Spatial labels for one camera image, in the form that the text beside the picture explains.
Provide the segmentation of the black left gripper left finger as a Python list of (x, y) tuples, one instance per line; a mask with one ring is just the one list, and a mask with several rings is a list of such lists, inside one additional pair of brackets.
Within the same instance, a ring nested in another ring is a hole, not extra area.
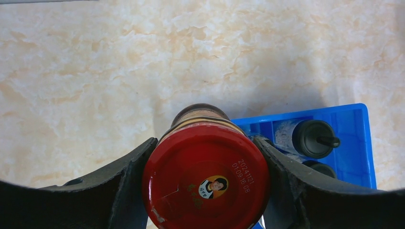
[(62, 186), (0, 184), (3, 229), (144, 229), (141, 181), (158, 141), (152, 137), (125, 156)]

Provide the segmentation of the black pourer cap grain jar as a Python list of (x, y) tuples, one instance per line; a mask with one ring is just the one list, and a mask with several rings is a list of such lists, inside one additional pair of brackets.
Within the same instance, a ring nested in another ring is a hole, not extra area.
[(276, 121), (274, 145), (287, 153), (321, 159), (341, 144), (331, 125), (322, 120)]

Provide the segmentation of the blue plastic divided bin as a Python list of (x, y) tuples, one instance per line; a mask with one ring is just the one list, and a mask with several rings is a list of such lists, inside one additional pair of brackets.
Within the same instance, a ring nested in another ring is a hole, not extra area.
[(250, 135), (261, 135), (274, 145), (274, 122), (289, 119), (322, 120), (331, 125), (341, 145), (319, 162), (332, 167), (337, 179), (376, 188), (368, 110), (364, 104), (341, 105), (292, 113), (235, 119)]

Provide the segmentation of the red cap brown sauce bottle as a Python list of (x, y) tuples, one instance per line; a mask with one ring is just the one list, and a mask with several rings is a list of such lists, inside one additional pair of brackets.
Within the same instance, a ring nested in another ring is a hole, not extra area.
[(257, 146), (218, 107), (181, 110), (143, 172), (142, 197), (160, 229), (251, 229), (269, 198)]

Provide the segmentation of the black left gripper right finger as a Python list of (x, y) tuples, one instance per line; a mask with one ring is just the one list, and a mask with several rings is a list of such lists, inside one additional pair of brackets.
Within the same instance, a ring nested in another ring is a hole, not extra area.
[(268, 229), (402, 229), (405, 191), (383, 191), (324, 175), (279, 152), (269, 139), (253, 143), (270, 174), (263, 214)]

